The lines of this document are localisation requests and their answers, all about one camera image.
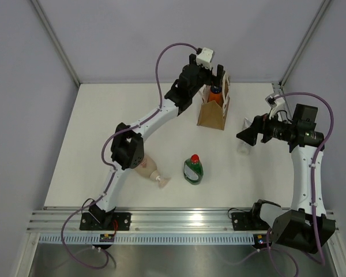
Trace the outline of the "brown canvas bag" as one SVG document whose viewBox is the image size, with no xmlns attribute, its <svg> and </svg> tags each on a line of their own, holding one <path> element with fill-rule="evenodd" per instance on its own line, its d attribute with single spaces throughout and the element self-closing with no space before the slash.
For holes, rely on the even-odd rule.
<svg viewBox="0 0 346 277">
<path fill-rule="evenodd" d="M 201 107 L 197 120 L 197 126 L 217 130 L 225 129 L 228 108 L 230 104 L 230 76 L 227 72 L 221 81 L 221 92 L 214 96 L 210 86 L 204 85 L 199 93 L 201 95 Z"/>
</svg>

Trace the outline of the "silver tube white cap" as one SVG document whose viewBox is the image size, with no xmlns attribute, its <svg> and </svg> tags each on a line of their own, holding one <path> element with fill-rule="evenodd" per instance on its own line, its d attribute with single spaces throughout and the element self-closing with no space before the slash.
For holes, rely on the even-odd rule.
<svg viewBox="0 0 346 277">
<path fill-rule="evenodd" d="M 251 123 L 252 123 L 251 120 L 244 118 L 242 131 L 247 130 L 250 127 Z M 237 152 L 242 155 L 249 155 L 252 148 L 252 146 L 247 142 L 246 133 L 247 132 L 245 132 L 245 135 L 241 135 L 241 137 L 244 137 L 245 140 L 240 138 L 240 142 L 237 148 Z"/>
</svg>

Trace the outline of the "orange spray bottle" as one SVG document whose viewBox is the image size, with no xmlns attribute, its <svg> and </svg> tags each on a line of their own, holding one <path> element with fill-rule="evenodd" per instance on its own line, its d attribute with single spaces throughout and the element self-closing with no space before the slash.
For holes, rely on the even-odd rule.
<svg viewBox="0 0 346 277">
<path fill-rule="evenodd" d="M 208 102 L 212 101 L 215 101 L 219 106 L 223 105 L 222 87 L 217 87 L 215 85 L 210 86 Z"/>
</svg>

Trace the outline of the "beige pump bottle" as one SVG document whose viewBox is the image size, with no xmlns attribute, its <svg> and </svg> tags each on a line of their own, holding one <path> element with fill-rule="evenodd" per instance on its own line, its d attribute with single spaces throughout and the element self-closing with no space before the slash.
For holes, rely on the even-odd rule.
<svg viewBox="0 0 346 277">
<path fill-rule="evenodd" d="M 134 171 L 136 171 L 140 176 L 156 182 L 160 189 L 165 187 L 170 181 L 170 178 L 161 175 L 157 168 L 157 164 L 148 154 L 145 154 L 142 162 L 134 169 Z"/>
</svg>

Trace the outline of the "green bottle red cap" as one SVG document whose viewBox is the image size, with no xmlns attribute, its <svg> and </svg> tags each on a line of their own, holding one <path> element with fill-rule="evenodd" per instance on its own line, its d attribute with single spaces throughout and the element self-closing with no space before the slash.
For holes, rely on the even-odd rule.
<svg viewBox="0 0 346 277">
<path fill-rule="evenodd" d="M 183 176 L 185 180 L 192 185 L 201 183 L 204 176 L 204 169 L 197 154 L 192 155 L 186 159 L 183 164 Z"/>
</svg>

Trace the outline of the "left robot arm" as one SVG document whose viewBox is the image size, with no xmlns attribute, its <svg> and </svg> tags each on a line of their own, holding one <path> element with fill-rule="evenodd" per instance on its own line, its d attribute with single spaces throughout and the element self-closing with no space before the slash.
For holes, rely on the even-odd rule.
<svg viewBox="0 0 346 277">
<path fill-rule="evenodd" d="M 82 213 L 80 230 L 112 230 L 115 227 L 124 230 L 114 212 L 128 173 L 143 161 L 144 142 L 150 135 L 183 113 L 204 85 L 221 84 L 225 71 L 222 65 L 218 65 L 217 73 L 213 73 L 213 56 L 213 50 L 208 48 L 190 54 L 189 64 L 183 67 L 157 108 L 130 125 L 121 122 L 116 127 L 111 139 L 110 179 L 101 196 L 90 203 L 87 212 Z"/>
</svg>

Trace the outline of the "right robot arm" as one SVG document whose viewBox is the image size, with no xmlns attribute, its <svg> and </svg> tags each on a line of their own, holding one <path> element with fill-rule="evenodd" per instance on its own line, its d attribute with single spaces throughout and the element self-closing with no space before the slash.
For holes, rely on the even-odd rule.
<svg viewBox="0 0 346 277">
<path fill-rule="evenodd" d="M 238 133 L 238 139 L 254 146 L 262 134 L 262 143 L 271 139 L 289 145 L 294 168 L 294 188 L 290 210 L 259 199 L 247 212 L 247 221 L 256 228 L 272 229 L 271 240 L 277 244 L 309 254 L 333 235 L 336 222 L 327 218 L 321 195 L 321 162 L 324 155 L 324 134 L 315 131 L 317 107 L 297 104 L 291 122 L 280 121 L 277 115 L 257 115 L 251 125 Z"/>
</svg>

